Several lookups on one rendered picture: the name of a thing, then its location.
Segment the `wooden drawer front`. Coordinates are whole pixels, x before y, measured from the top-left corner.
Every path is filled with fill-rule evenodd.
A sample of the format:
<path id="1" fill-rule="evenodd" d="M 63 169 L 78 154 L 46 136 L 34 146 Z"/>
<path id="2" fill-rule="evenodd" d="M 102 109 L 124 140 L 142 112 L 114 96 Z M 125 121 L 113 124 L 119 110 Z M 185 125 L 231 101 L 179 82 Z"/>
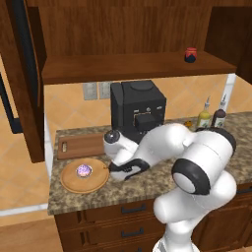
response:
<path id="1" fill-rule="evenodd" d="M 142 239 L 127 244 L 106 247 L 99 252 L 153 252 L 153 248 L 158 241 L 158 237 Z"/>
<path id="2" fill-rule="evenodd" d="M 89 230 L 88 241 L 91 245 L 105 242 L 122 241 L 123 239 L 132 238 L 122 238 L 122 230 L 125 232 L 132 232 L 138 231 L 140 227 L 144 228 L 144 234 L 133 237 L 143 237 L 147 234 L 154 234 L 164 231 L 164 225 L 156 218 L 126 220 L 114 224 L 100 225 L 92 230 Z"/>
<path id="3" fill-rule="evenodd" d="M 132 214 L 121 214 L 121 207 L 125 208 L 137 208 L 142 204 L 146 204 L 146 210 L 138 213 Z M 96 208 L 96 209 L 88 209 L 84 211 L 78 211 L 77 213 L 77 221 L 78 224 L 83 224 L 85 222 L 96 222 L 96 221 L 110 221 L 118 218 L 126 218 L 136 215 L 143 215 L 153 212 L 153 204 L 154 200 L 145 200 L 132 202 L 127 204 L 119 204 L 108 207 Z"/>

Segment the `red jam jar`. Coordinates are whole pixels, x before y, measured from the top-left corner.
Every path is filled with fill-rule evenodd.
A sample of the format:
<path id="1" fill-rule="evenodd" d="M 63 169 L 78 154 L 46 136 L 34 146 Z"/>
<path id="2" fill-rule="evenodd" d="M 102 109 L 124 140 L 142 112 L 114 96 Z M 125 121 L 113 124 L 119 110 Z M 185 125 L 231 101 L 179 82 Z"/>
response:
<path id="1" fill-rule="evenodd" d="M 185 50 L 184 61 L 194 63 L 197 59 L 197 49 L 195 47 L 187 47 Z"/>

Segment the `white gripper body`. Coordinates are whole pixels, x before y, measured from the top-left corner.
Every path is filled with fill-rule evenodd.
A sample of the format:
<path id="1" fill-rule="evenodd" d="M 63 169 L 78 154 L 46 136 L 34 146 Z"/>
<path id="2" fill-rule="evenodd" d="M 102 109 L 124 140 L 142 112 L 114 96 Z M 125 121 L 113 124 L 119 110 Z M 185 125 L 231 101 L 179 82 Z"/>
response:
<path id="1" fill-rule="evenodd" d="M 132 169 L 129 167 L 111 167 L 110 175 L 112 178 L 123 181 L 131 173 Z"/>

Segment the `yellow oil bottle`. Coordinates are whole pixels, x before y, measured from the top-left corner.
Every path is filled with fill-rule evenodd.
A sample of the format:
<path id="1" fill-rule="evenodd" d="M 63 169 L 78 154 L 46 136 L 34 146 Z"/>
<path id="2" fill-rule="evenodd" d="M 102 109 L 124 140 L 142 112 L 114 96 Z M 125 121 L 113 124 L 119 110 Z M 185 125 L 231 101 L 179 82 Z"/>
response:
<path id="1" fill-rule="evenodd" d="M 209 112 L 210 99 L 207 98 L 203 111 L 198 115 L 197 127 L 207 128 L 210 124 L 211 114 Z"/>

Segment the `wooden base cabinet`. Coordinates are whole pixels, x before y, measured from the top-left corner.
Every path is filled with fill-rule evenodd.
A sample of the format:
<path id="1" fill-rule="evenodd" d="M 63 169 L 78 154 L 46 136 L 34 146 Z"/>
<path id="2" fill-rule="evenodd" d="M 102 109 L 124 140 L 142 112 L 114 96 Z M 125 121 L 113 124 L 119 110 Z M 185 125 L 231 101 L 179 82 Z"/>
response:
<path id="1" fill-rule="evenodd" d="M 240 184 L 238 190 L 252 187 Z M 201 252 L 228 252 L 252 245 L 252 193 L 236 194 L 224 207 L 207 214 L 195 227 L 192 241 Z"/>

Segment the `dark sauce bottle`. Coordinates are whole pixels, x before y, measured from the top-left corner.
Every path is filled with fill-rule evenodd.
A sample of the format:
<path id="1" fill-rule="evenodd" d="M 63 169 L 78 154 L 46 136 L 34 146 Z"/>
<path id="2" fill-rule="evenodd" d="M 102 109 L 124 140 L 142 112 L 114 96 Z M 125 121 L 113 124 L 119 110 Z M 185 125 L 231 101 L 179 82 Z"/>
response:
<path id="1" fill-rule="evenodd" d="M 219 109 L 214 113 L 214 117 L 212 120 L 212 126 L 213 127 L 219 127 L 221 128 L 224 124 L 224 120 L 226 118 L 226 112 L 224 111 L 225 106 L 225 98 L 222 99 L 220 102 Z"/>

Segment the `black coffee machine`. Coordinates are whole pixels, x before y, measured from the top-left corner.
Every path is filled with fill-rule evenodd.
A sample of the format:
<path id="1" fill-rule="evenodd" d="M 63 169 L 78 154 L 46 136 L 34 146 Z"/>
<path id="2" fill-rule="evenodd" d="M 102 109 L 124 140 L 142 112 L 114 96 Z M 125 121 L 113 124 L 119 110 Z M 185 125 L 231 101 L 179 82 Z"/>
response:
<path id="1" fill-rule="evenodd" d="M 110 85 L 111 127 L 139 144 L 164 122 L 166 97 L 151 80 Z"/>

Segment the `wooden wall cabinet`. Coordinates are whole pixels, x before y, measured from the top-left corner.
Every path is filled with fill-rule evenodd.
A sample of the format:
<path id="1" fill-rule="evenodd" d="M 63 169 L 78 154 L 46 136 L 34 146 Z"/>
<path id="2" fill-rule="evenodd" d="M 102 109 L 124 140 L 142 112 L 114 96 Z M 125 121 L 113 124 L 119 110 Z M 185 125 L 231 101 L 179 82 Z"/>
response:
<path id="1" fill-rule="evenodd" d="M 47 84 L 233 73 L 205 51 L 209 0 L 29 0 L 39 11 Z M 197 49 L 194 63 L 184 61 Z"/>

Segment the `grey wall outlet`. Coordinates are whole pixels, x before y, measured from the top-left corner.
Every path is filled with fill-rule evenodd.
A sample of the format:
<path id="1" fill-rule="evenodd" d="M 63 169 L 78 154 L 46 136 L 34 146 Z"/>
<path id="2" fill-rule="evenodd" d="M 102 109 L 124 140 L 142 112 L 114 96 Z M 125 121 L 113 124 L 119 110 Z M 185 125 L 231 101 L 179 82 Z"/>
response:
<path id="1" fill-rule="evenodd" d="M 96 83 L 83 83 L 84 100 L 95 100 L 97 99 L 97 88 Z"/>
<path id="2" fill-rule="evenodd" d="M 99 82 L 99 98 L 100 99 L 107 99 L 110 98 L 110 82 Z"/>

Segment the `wooden cabinet door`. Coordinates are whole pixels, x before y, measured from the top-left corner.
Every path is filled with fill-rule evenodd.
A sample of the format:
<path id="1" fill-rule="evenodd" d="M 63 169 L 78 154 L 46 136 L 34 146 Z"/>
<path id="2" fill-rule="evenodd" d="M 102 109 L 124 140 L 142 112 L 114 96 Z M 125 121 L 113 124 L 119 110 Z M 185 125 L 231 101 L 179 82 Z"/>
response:
<path id="1" fill-rule="evenodd" d="M 29 0 L 0 0 L 0 55 L 32 162 L 44 161 L 46 60 L 41 21 Z"/>
<path id="2" fill-rule="evenodd" d="M 252 7 L 214 7 L 205 51 L 235 66 L 252 85 Z"/>

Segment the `rectangular wooden cutting board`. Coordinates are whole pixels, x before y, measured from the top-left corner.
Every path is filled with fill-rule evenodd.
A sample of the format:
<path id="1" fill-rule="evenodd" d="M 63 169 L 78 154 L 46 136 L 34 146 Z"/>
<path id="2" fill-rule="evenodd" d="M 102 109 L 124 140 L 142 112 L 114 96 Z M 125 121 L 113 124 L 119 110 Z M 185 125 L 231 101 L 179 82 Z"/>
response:
<path id="1" fill-rule="evenodd" d="M 102 133 L 59 138 L 58 159 L 88 158 L 103 154 Z"/>

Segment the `round wooden board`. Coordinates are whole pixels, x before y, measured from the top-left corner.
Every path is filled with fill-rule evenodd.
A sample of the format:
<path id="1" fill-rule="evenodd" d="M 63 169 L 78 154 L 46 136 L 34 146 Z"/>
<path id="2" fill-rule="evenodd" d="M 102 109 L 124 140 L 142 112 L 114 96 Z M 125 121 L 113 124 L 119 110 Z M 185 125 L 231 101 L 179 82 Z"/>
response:
<path id="1" fill-rule="evenodd" d="M 93 173 L 87 178 L 77 176 L 76 169 L 81 164 L 87 164 Z M 80 158 L 67 164 L 60 176 L 61 184 L 73 193 L 88 194 L 101 188 L 108 180 L 109 170 L 106 164 L 95 158 Z"/>

